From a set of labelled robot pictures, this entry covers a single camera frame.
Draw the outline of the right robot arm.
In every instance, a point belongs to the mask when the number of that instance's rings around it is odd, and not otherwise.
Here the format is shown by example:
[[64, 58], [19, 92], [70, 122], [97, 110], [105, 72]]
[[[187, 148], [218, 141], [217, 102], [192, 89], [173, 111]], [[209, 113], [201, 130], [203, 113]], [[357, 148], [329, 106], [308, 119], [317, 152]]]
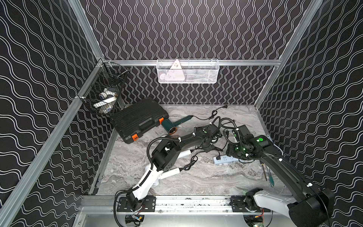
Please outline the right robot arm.
[[281, 154], [278, 146], [264, 135], [253, 136], [245, 125], [231, 129], [225, 137], [233, 136], [226, 154], [243, 160], [258, 160], [272, 170], [288, 188], [290, 196], [270, 194], [255, 188], [245, 194], [246, 209], [269, 209], [292, 220], [297, 227], [330, 225], [335, 194], [309, 181]]

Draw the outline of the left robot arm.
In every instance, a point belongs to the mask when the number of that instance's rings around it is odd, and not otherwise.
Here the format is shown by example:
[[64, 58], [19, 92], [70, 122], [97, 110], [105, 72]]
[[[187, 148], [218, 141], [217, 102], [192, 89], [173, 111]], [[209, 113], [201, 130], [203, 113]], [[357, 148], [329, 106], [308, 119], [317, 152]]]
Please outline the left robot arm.
[[119, 197], [123, 194], [132, 211], [141, 208], [154, 182], [168, 172], [176, 163], [181, 152], [196, 146], [205, 152], [216, 150], [214, 142], [221, 137], [220, 129], [214, 124], [195, 127], [193, 132], [181, 137], [164, 136], [152, 140], [147, 146], [147, 158], [149, 167], [139, 182], [128, 190], [120, 190], [116, 193], [113, 203], [113, 211], [116, 211]]

